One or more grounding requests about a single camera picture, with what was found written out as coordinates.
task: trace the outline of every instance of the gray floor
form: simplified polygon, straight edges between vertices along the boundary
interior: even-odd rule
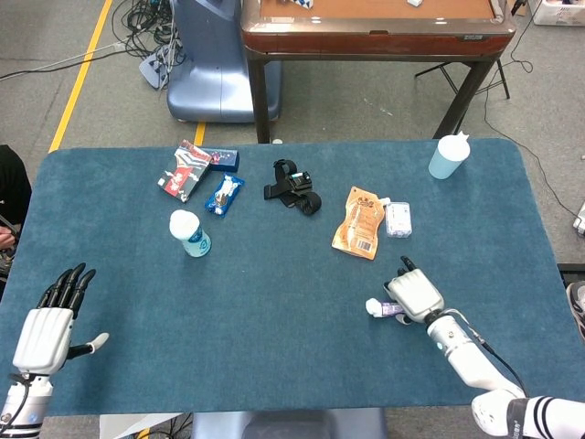
[[[112,9],[120,3],[114,0]],[[86,50],[101,2],[4,0],[0,3],[0,75],[27,70]],[[522,29],[526,18],[519,19]],[[576,211],[585,198],[585,30],[534,27],[516,52],[534,64],[526,74],[518,64],[506,68],[512,99],[503,90],[490,93],[488,119],[531,148],[550,185]],[[99,46],[114,41],[110,24]],[[422,139],[434,133],[452,91],[434,72],[412,75],[426,65],[406,63],[289,62],[285,64],[284,106],[274,125],[285,143],[329,140]],[[465,69],[450,66],[457,79]],[[77,69],[30,74],[0,81],[0,141],[12,145],[27,163],[31,178],[51,140]],[[497,136],[484,123],[485,95],[476,98],[463,124],[474,137]],[[140,77],[136,59],[116,55],[90,67],[61,148],[174,145],[193,139],[195,125],[174,120],[165,95]],[[210,124],[206,145],[251,144],[252,125]],[[526,170],[559,262],[585,262],[585,240],[572,231],[571,216],[546,188],[536,160],[523,152]],[[484,437],[467,407],[393,409],[391,437]],[[97,417],[49,419],[43,437],[98,437]]]

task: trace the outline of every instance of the wooden table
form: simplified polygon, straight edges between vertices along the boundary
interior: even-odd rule
[[[434,138],[451,134],[516,32],[504,0],[243,0],[259,143],[271,140],[264,65],[272,60],[462,62],[470,67]]]

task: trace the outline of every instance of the cable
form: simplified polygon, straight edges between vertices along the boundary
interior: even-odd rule
[[[112,48],[116,44],[122,43],[122,42],[124,42],[124,41],[116,41],[115,43],[111,43],[111,44],[109,44],[107,46],[103,46],[102,48],[96,48],[95,50],[91,50],[89,52],[80,53],[79,55],[75,55],[74,57],[69,57],[69,58],[66,58],[66,59],[62,59],[61,61],[53,62],[51,64],[48,64],[48,65],[43,66],[43,67],[38,67],[36,69],[32,69],[32,70],[21,70],[21,71],[16,71],[16,72],[13,72],[13,73],[8,73],[7,75],[4,75],[3,77],[1,77],[0,80],[10,80],[12,78],[16,78],[18,76],[26,75],[28,73],[34,73],[35,71],[48,69],[49,67],[57,66],[59,64],[65,63],[65,62],[72,61],[72,60],[77,59],[77,58],[82,58],[82,57],[85,57],[87,55],[90,55],[90,54],[99,52],[101,50],[105,50],[106,48]]]
[[[7,73],[6,75],[0,76],[0,80],[12,78],[13,76],[20,75],[20,74],[25,74],[25,73],[50,73],[52,71],[59,71],[59,70],[70,69],[71,67],[79,66],[81,64],[85,64],[86,62],[97,61],[99,59],[109,58],[109,57],[112,57],[114,55],[119,55],[121,53],[126,53],[126,52],[127,52],[127,50],[123,50],[123,51],[119,51],[119,52],[112,52],[112,53],[108,53],[106,55],[102,55],[100,57],[95,57],[95,58],[91,58],[91,59],[84,59],[83,61],[74,62],[73,64],[68,64],[67,66],[57,67],[55,69],[47,69],[47,70],[19,70],[19,71],[14,71],[12,73]]]
[[[182,45],[175,26],[174,4],[171,0],[122,0],[113,10],[110,20],[112,33],[120,41],[122,40],[116,33],[115,23],[118,12],[129,2],[128,10],[119,18],[120,24],[128,30],[125,48],[129,55],[140,59],[155,55],[156,60],[165,67],[165,80],[157,87],[162,90],[166,87],[173,67],[186,59],[185,52],[180,50]]]
[[[516,371],[512,368],[512,366],[510,366],[508,363],[506,363],[502,357],[497,355],[495,353],[494,349],[487,343],[487,341],[484,340],[484,343],[482,344],[482,346],[484,347],[485,350],[487,350],[490,354],[492,354],[492,357],[497,359],[500,363],[502,363],[502,365],[504,365],[504,367],[506,369],[508,369],[510,371],[510,373],[514,376],[518,385],[520,386],[520,389],[522,389],[522,391],[524,392],[525,398],[529,398],[527,388],[524,385],[524,382],[522,381],[520,376],[516,373]]]
[[[465,325],[467,325],[467,327],[471,331],[473,337],[479,342],[479,344],[482,346],[482,348],[484,348],[487,352],[489,352],[495,359],[497,359],[500,363],[502,363],[502,365],[506,369],[508,369],[510,371],[510,373],[516,379],[518,386],[520,387],[520,389],[522,389],[522,392],[525,394],[525,397],[528,398],[528,392],[527,392],[526,386],[524,385],[524,382],[520,379],[520,376],[516,373],[516,371],[512,368],[512,366],[510,366],[506,361],[504,361],[504,359],[502,357],[500,357],[495,352],[495,350],[487,343],[487,341],[485,341],[485,338],[483,338],[482,335],[479,332],[477,332],[477,330],[474,327],[472,327],[472,325],[469,323],[467,318],[465,318],[465,316],[459,310],[454,309],[454,308],[447,308],[443,311],[443,313],[447,314],[447,315],[451,315],[451,316],[452,315],[458,316],[465,323]]]
[[[175,418],[171,419],[171,425],[170,425],[170,429],[169,431],[164,431],[164,430],[155,430],[152,431],[148,434],[135,434],[133,436],[134,439],[142,439],[145,437],[150,437],[150,436],[154,436],[156,434],[163,434],[165,436],[165,439],[181,439],[181,437],[179,436],[186,428],[190,427],[191,425],[193,425],[193,413],[189,413],[185,419],[183,420],[183,422],[181,423],[181,426],[175,430],[176,425],[178,424],[178,418],[180,417],[176,416]]]
[[[15,419],[18,417],[20,412],[22,412],[22,409],[25,407],[25,403],[27,402],[28,391],[30,389],[30,382],[28,380],[19,380],[18,382],[20,382],[21,384],[23,384],[25,386],[25,396],[22,397],[22,402],[20,402],[20,405],[18,406],[18,409],[16,409],[14,416],[12,416],[10,418],[10,421],[8,421],[8,423],[5,423],[4,426],[2,428],[0,428],[0,434],[3,434],[6,430],[8,430],[12,426]]]
[[[511,61],[507,62],[506,64],[502,65],[503,67],[509,66],[510,64],[515,64],[518,63],[522,66],[522,69],[526,72],[526,73],[532,73],[532,71],[534,70],[534,65],[532,64],[532,62],[525,60],[525,59],[516,59],[514,57],[514,54],[516,52],[516,49],[518,48],[518,45],[520,44],[520,41],[522,40],[522,37],[525,35],[525,33],[527,32],[528,28],[530,27],[530,25],[534,22],[534,17],[538,12],[538,9],[542,6],[542,2],[538,4],[538,7],[535,9],[535,11],[533,12],[532,16],[530,17],[530,20],[528,21],[528,24],[526,25],[526,27],[524,28],[524,30],[522,31],[522,34],[520,34],[520,37],[518,38],[516,44],[514,45],[514,48],[512,49],[512,51],[510,52],[510,58],[512,59]],[[484,101],[484,122],[487,124],[487,126],[489,126],[493,131],[495,131],[496,133],[500,134],[501,136],[505,137],[506,139],[514,142],[515,144],[517,144],[518,146],[520,146],[521,148],[523,148],[525,151],[527,151],[530,155],[532,155],[536,160],[537,160],[537,164],[538,164],[538,169],[540,170],[540,173],[542,174],[542,177],[544,178],[544,182],[545,185],[547,185],[548,190],[550,190],[550,193],[553,195],[553,197],[555,198],[555,200],[557,201],[557,203],[564,209],[566,210],[573,218],[578,218],[579,216],[573,212],[571,209],[569,209],[567,206],[565,206],[562,201],[560,200],[560,198],[558,197],[557,192],[555,191],[555,189],[553,189],[553,187],[550,185],[550,183],[548,183],[548,178],[547,178],[547,173],[545,172],[544,167],[542,166],[542,163],[540,162],[540,157],[534,153],[529,147],[527,147],[526,145],[521,144],[520,142],[518,142],[516,139],[514,139],[513,137],[502,133],[500,130],[498,130],[497,128],[495,128],[488,120],[487,120],[487,102],[490,96],[490,86],[494,83],[494,79],[495,79],[495,75],[497,74],[498,70],[496,70],[494,72],[494,75],[492,76],[492,79],[490,79],[487,87],[486,87],[486,91],[485,91],[485,101]]]

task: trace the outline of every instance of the plastic cup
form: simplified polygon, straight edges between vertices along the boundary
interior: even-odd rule
[[[187,210],[175,210],[168,225],[171,234],[181,241],[189,256],[200,258],[211,249],[211,239],[201,228],[197,215]]]
[[[439,180],[449,177],[469,157],[471,148],[467,143],[467,137],[469,135],[459,133],[446,135],[439,141],[429,163],[429,172],[433,177]]]

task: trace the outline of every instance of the blue snack bar wrapper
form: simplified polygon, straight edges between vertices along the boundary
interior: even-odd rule
[[[225,217],[229,206],[238,195],[239,189],[244,186],[244,180],[228,174],[223,175],[223,181],[205,203],[205,209],[220,217]]]

